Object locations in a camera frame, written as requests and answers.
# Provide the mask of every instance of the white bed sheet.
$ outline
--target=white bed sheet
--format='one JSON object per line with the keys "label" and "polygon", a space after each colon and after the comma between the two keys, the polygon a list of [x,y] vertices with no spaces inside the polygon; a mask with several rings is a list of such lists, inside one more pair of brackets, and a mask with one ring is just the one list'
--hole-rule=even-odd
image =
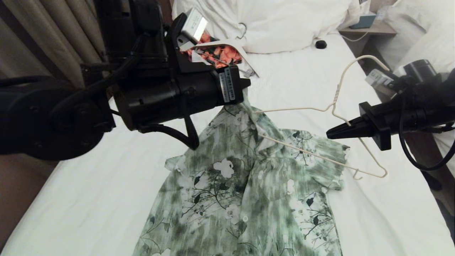
{"label": "white bed sheet", "polygon": [[[253,77],[248,89],[253,106],[261,109],[325,107],[344,67],[354,58],[338,35],[324,38],[328,47],[295,52],[251,54],[263,76]],[[379,100],[364,82],[358,65],[348,71],[337,113],[359,115],[358,103]],[[193,115],[200,132],[220,108]],[[324,135],[342,121],[329,113],[290,111],[269,113],[280,128],[304,129]],[[129,132],[118,128],[105,135],[90,153],[62,162],[46,182],[6,244],[2,256],[128,256],[168,175],[167,158],[185,147],[163,134]],[[181,120],[168,123],[184,130]],[[352,166],[380,174],[371,157],[355,139]],[[341,247],[347,256],[455,255],[454,244],[436,202],[418,170],[405,159],[398,138],[393,150],[371,150],[389,170],[385,179],[363,175],[361,181],[344,171],[345,189],[331,191]]]}

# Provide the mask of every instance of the nightstand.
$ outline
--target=nightstand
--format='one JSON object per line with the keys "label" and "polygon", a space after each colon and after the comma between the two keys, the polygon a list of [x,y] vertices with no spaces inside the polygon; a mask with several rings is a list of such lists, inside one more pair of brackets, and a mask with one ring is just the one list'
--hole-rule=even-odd
{"label": "nightstand", "polygon": [[357,40],[360,37],[362,37],[363,35],[365,35],[366,32],[368,32],[368,34],[365,37],[363,37],[361,40],[359,40],[357,42],[350,42],[350,41],[344,39],[355,57],[359,57],[362,55],[365,45],[367,44],[370,37],[372,37],[372,36],[395,36],[397,34],[397,32],[392,27],[390,27],[389,25],[387,25],[384,22],[380,22],[378,24],[373,24],[370,28],[361,28],[361,29],[345,28],[345,29],[339,30],[339,32],[341,35],[343,35],[351,40]]}

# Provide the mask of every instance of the white wire hanger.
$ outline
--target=white wire hanger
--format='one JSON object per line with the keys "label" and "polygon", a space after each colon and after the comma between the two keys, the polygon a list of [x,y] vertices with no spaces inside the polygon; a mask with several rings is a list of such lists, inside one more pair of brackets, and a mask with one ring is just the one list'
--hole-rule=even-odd
{"label": "white wire hanger", "polygon": [[[376,58],[376,57],[374,57],[374,56],[372,56],[372,55],[364,55],[364,56],[360,56],[360,57],[356,58],[355,60],[353,60],[352,62],[350,62],[349,65],[348,65],[348,66],[345,68],[345,70],[343,71],[343,74],[341,75],[340,83],[338,84],[337,90],[336,90],[336,92],[335,92],[334,101],[333,101],[332,103],[330,103],[325,109],[320,109],[320,108],[281,108],[281,109],[271,109],[271,110],[256,111],[255,113],[265,113],[265,112],[275,112],[275,111],[285,111],[285,110],[303,110],[303,109],[312,109],[312,110],[316,110],[316,111],[326,112],[331,106],[333,106],[333,108],[332,108],[332,115],[335,116],[335,117],[337,117],[337,118],[339,118],[339,119],[341,119],[341,120],[343,120],[343,121],[345,121],[346,124],[347,124],[348,126],[351,126],[351,123],[350,123],[347,119],[343,118],[342,116],[339,116],[339,115],[335,114],[335,109],[336,109],[336,107],[337,107],[338,96],[339,96],[339,93],[340,93],[340,90],[341,90],[341,86],[342,86],[342,84],[343,84],[344,76],[345,76],[347,70],[348,70],[354,63],[356,63],[357,61],[359,61],[359,60],[361,60],[361,59],[366,59],[366,58],[374,60],[377,64],[379,64],[379,65],[381,66],[381,68],[383,68],[383,69],[386,70],[386,71],[390,71],[390,69],[389,69],[386,65],[384,65],[378,58]],[[289,147],[289,148],[293,148],[293,149],[299,150],[299,151],[301,151],[301,152],[303,152],[303,153],[305,153],[305,154],[309,154],[309,155],[312,155],[312,156],[314,156],[314,157],[321,158],[321,159],[324,159],[324,160],[326,160],[326,161],[332,162],[332,163],[334,163],[334,164],[338,164],[338,165],[344,166],[344,167],[346,167],[346,168],[352,169],[352,170],[355,171],[355,172],[354,172],[354,175],[353,175],[353,178],[354,178],[355,180],[361,180],[361,179],[363,178],[363,177],[360,177],[360,178],[357,178],[357,177],[356,177],[357,174],[358,174],[359,172],[360,172],[360,173],[363,173],[363,174],[371,175],[371,176],[374,176],[374,177],[377,177],[377,178],[381,178],[381,179],[384,178],[385,176],[387,176],[387,174],[388,174],[388,171],[379,163],[379,161],[376,159],[376,157],[375,157],[375,156],[373,155],[373,153],[370,151],[370,149],[369,149],[368,146],[365,144],[365,142],[362,140],[362,138],[358,138],[358,139],[359,139],[359,141],[362,143],[362,145],[365,147],[365,149],[368,151],[368,153],[371,155],[371,157],[372,157],[373,160],[376,162],[376,164],[377,164],[381,169],[384,170],[384,174],[383,174],[383,175],[377,175],[377,174],[369,173],[369,172],[366,172],[366,171],[362,171],[362,170],[360,170],[360,169],[358,169],[358,168],[354,168],[354,167],[348,166],[348,165],[346,165],[346,164],[342,164],[342,163],[340,163],[340,162],[337,162],[337,161],[328,159],[328,158],[326,158],[326,157],[316,155],[316,154],[314,154],[314,153],[312,153],[312,152],[309,152],[309,151],[307,151],[307,150],[304,150],[304,149],[301,149],[301,148],[297,148],[297,147],[294,147],[293,145],[290,145],[290,144],[287,144],[287,143],[278,141],[278,140],[273,139],[273,138],[271,138],[271,137],[269,137],[269,136],[266,136],[266,135],[263,135],[263,134],[258,134],[258,135],[261,136],[261,137],[263,137],[263,138],[265,138],[265,139],[268,139],[268,140],[274,141],[274,142],[276,142],[276,143],[282,144],[282,145],[284,145],[284,146],[286,146],[286,147]]]}

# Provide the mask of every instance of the beige curtain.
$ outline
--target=beige curtain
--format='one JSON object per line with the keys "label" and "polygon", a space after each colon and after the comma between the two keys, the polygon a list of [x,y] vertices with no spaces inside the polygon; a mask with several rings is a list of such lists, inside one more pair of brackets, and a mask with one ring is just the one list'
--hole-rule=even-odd
{"label": "beige curtain", "polygon": [[0,1],[0,76],[51,75],[82,88],[104,49],[92,0]]}

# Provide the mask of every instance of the tissue box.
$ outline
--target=tissue box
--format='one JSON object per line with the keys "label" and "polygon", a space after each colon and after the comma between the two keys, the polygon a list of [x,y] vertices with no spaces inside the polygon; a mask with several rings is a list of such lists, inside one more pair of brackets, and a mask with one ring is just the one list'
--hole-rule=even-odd
{"label": "tissue box", "polygon": [[375,18],[376,18],[376,14],[374,14],[374,13],[362,15],[362,16],[360,16],[360,21],[357,24],[350,26],[349,28],[352,28],[352,29],[369,28],[373,24],[373,21]]}

